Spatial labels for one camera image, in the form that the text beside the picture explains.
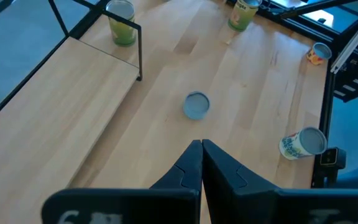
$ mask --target green cup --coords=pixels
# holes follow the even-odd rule
[[[229,19],[229,27],[236,31],[244,31],[252,21],[262,0],[237,0]]]
[[[135,21],[135,7],[127,0],[112,0],[106,10],[129,21]],[[109,17],[112,40],[121,47],[129,47],[136,41],[135,29]]]

